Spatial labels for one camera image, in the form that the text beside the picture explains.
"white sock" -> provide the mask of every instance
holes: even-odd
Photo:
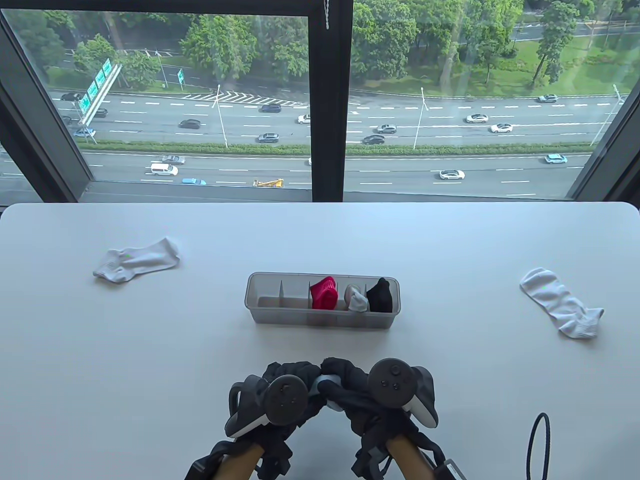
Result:
[[[520,287],[557,321],[558,329],[567,337],[592,339],[598,335],[604,309],[586,308],[552,271],[536,268],[524,276]]]
[[[366,312],[369,309],[369,300],[365,297],[357,285],[347,285],[344,291],[344,301],[352,312]]]
[[[109,250],[93,272],[115,284],[128,282],[136,275],[165,270],[180,263],[178,248],[168,238],[144,248]]]

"folded sock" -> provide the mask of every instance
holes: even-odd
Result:
[[[567,337],[591,339],[598,335],[604,309],[586,308],[552,271],[536,268],[524,276],[520,287],[556,320],[558,330]]]
[[[309,288],[313,304],[311,308],[318,310],[333,310],[338,304],[338,290],[335,280],[328,276]]]
[[[367,299],[372,312],[391,313],[394,308],[394,300],[389,290],[389,282],[386,278],[380,278],[378,283],[367,291]]]
[[[347,285],[344,291],[344,302],[347,304],[347,309],[352,312],[366,312],[369,308],[369,300],[362,294],[359,286],[354,284]]]
[[[93,272],[115,284],[128,282],[136,275],[165,270],[180,263],[178,248],[168,238],[144,248],[109,250]]]

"black sock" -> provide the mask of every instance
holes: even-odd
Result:
[[[391,313],[394,309],[394,300],[391,298],[389,282],[380,278],[371,290],[367,291],[367,300],[372,312]]]

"hedge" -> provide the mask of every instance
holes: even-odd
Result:
[[[99,141],[98,144],[78,140],[83,150],[110,150],[119,152],[159,152],[176,154],[248,154],[248,155],[302,155],[309,156],[309,145],[229,145],[219,143],[160,143],[155,141]],[[501,155],[501,154],[546,154],[554,152],[591,152],[589,142],[575,143],[521,143],[494,145],[419,145],[415,150],[403,145],[347,145],[347,155]]]

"white table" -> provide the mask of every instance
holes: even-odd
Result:
[[[179,268],[92,277],[108,248],[165,235]],[[520,291],[538,266],[605,309],[597,339],[563,337]],[[393,276],[403,309],[384,332],[257,326],[254,271]],[[523,479],[540,411],[550,477],[635,478],[639,276],[625,204],[14,205],[0,219],[0,478],[182,480],[224,437],[232,382],[326,356],[427,367],[440,425],[426,433],[469,480]],[[324,409],[289,445],[289,480],[355,478],[343,414]]]

